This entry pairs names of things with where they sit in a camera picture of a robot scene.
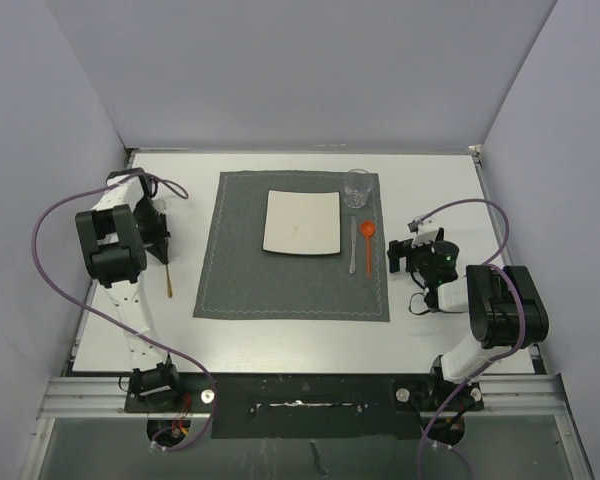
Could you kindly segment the gold metal fork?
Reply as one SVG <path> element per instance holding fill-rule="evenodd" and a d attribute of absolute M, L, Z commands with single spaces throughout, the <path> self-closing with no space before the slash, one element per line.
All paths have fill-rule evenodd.
<path fill-rule="evenodd" d="M 172 284 L 172 279 L 171 279 L 171 274 L 170 274 L 170 267 L 169 267 L 169 264 L 165 264 L 164 266 L 165 266 L 167 298 L 171 299 L 171 298 L 173 298 L 174 291 L 173 291 L 173 284 Z"/>

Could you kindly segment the orange plastic spoon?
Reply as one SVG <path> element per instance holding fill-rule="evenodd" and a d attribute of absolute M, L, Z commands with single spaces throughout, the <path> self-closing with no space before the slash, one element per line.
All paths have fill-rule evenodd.
<path fill-rule="evenodd" d="M 376 232 L 376 225 L 371 220 L 365 220 L 360 226 L 360 232 L 365 239 L 366 272 L 367 277 L 372 275 L 372 246 L 371 239 Z"/>

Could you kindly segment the silver table knife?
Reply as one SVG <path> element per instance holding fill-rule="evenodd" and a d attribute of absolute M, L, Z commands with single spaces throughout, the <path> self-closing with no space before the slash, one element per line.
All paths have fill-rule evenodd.
<path fill-rule="evenodd" d="M 356 216 L 351 216 L 351 230 L 350 230 L 350 261 L 349 261 L 349 274 L 354 275 L 357 270 L 357 235 L 358 235 L 358 223 Z"/>

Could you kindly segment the clear plastic cup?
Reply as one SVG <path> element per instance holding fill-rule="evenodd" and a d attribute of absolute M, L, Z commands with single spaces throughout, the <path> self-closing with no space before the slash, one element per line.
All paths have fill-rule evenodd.
<path fill-rule="evenodd" d="M 364 169 L 353 169 L 344 175 L 344 201 L 352 209 L 360 209 L 367 203 L 373 189 L 373 177 Z"/>

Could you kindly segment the grey cloth placemat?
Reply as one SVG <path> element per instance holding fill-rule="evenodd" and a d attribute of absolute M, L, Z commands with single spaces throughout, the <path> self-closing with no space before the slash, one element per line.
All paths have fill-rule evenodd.
<path fill-rule="evenodd" d="M 341 208 L 341 252 L 297 256 L 263 250 L 270 190 L 344 191 L 344 173 L 301 170 L 223 172 L 200 274 L 194 316 L 225 320 L 390 319 L 380 183 L 364 207 Z M 350 275 L 351 216 L 357 218 L 357 270 Z M 372 275 L 367 277 L 363 221 L 371 220 Z"/>

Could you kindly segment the white rectangular plate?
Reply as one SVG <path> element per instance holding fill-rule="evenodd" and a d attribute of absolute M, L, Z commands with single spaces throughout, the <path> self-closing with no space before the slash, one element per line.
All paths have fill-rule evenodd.
<path fill-rule="evenodd" d="M 284 255 L 339 254 L 340 194 L 270 190 L 262 247 L 269 253 Z"/>

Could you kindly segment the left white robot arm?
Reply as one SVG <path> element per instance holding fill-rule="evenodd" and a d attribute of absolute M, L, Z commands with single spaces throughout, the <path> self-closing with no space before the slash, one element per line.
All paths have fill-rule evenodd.
<path fill-rule="evenodd" d="M 169 264 L 166 215 L 154 206 L 151 177 L 141 168 L 111 173 L 109 188 L 75 224 L 90 277 L 105 290 L 123 325 L 131 363 L 128 393 L 163 411 L 180 405 L 184 387 L 171 355 L 158 341 L 143 272 L 147 256 Z"/>

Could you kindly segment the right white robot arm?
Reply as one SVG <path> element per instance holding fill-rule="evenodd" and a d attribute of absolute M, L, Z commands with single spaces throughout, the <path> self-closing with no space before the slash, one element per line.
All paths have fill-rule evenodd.
<path fill-rule="evenodd" d="M 469 333 L 435 367 L 440 375 L 425 384 L 428 402 L 449 408 L 461 396 L 459 383 L 479 377 L 490 365 L 542 342 L 549 319 L 525 266 L 469 265 L 458 271 L 459 247 L 444 230 L 429 230 L 388 244 L 389 272 L 404 270 L 418 287 L 416 316 L 466 314 Z"/>

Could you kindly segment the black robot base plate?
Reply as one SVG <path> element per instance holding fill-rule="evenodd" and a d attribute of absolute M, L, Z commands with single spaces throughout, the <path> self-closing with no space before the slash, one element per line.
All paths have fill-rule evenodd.
<path fill-rule="evenodd" d="M 146 414 L 149 439 L 174 447 L 213 440 L 349 439 L 390 436 L 457 444 L 464 416 L 484 408 L 479 384 L 458 389 L 428 374 L 219 374 L 214 385 L 184 374 L 176 391 L 124 387 L 124 410 Z"/>

